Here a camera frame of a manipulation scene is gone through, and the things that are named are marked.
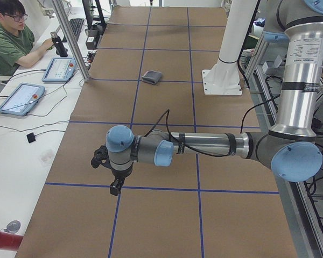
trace white table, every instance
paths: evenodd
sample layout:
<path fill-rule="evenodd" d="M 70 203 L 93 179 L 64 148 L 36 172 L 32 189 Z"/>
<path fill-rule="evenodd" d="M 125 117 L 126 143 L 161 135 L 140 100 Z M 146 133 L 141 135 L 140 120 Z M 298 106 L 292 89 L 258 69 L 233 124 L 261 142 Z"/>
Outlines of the white table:
<path fill-rule="evenodd" d="M 82 8 L 74 8 L 72 12 L 74 14 L 71 14 L 69 18 L 84 17 Z M 45 39 L 50 38 L 50 32 L 55 31 L 58 25 L 57 19 L 53 19 L 35 47 L 40 46 Z M 61 30 L 58 35 L 61 38 L 63 37 Z M 78 40 L 83 56 L 86 56 L 88 52 L 85 45 L 86 38 L 85 32 L 82 32 Z M 68 48 L 68 56 L 72 56 L 68 43 L 64 44 Z M 31 69 L 19 68 L 16 74 L 27 70 L 46 69 L 51 58 L 57 57 L 55 51 L 55 48 L 48 51 Z M 22 82 L 43 85 L 46 88 L 45 94 L 62 86 L 62 84 L 43 83 L 41 81 L 43 74 L 43 72 L 32 72 L 15 76 L 8 82 L 0 96 L 8 96 Z M 68 121 L 78 100 L 82 85 L 81 74 L 77 72 L 65 85 L 68 96 L 46 117 L 17 117 L 0 114 L 0 125 L 25 130 L 58 121 Z M 47 114 L 65 96 L 66 93 L 61 88 L 42 98 L 30 113 Z M 64 131 L 67 125 L 67 122 L 58 123 L 26 132 L 15 132 L 0 127 L 0 229 L 6 228 L 6 225 L 13 220 L 19 220 L 22 226 L 17 234 L 24 235 L 64 133 L 47 132 L 37 136 L 36 141 L 32 143 L 28 143 L 26 135 L 31 132 L 36 135 L 49 130 Z M 16 252 L 0 250 L 0 258 L 14 257 L 15 254 Z"/>

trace black bottle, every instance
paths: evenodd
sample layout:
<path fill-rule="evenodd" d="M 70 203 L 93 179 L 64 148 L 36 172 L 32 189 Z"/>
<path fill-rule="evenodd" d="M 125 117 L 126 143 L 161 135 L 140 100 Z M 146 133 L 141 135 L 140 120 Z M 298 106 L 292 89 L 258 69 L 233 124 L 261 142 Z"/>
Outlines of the black bottle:
<path fill-rule="evenodd" d="M 62 58 L 67 57 L 68 56 L 67 49 L 64 47 L 64 44 L 62 43 L 60 37 L 57 35 L 55 31 L 52 31 L 50 34 L 52 36 L 52 41 L 56 48 L 56 53 Z"/>

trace glasses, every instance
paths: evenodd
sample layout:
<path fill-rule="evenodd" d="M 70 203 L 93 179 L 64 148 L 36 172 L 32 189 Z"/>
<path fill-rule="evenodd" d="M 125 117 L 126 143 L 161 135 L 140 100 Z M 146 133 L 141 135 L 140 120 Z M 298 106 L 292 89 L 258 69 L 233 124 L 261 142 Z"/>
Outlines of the glasses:
<path fill-rule="evenodd" d="M 7 15 L 9 17 L 12 17 L 15 20 L 15 22 L 17 22 L 17 23 L 20 22 L 21 19 L 23 19 L 23 20 L 26 20 L 27 19 L 27 15 L 26 14 L 12 16 L 12 15 L 8 15 L 7 13 L 5 13 L 5 15 Z"/>

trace black hair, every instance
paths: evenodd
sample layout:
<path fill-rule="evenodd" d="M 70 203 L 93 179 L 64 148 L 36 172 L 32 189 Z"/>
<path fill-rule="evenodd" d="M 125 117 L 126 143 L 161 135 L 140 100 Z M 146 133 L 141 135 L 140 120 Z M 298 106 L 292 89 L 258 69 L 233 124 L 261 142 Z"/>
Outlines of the black hair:
<path fill-rule="evenodd" d="M 25 8 L 19 0 L 0 0 L 0 13 L 3 15 L 25 14 Z"/>

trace man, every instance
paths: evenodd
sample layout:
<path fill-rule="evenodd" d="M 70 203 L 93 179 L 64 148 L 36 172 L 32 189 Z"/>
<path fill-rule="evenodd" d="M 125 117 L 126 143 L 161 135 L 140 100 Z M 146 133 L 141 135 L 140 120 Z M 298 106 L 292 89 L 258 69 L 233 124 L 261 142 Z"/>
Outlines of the man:
<path fill-rule="evenodd" d="M 34 35 L 25 25 L 27 14 L 19 0 L 0 0 L 0 75 L 11 76 L 17 68 L 31 68 L 53 46 L 47 39 L 31 51 Z"/>

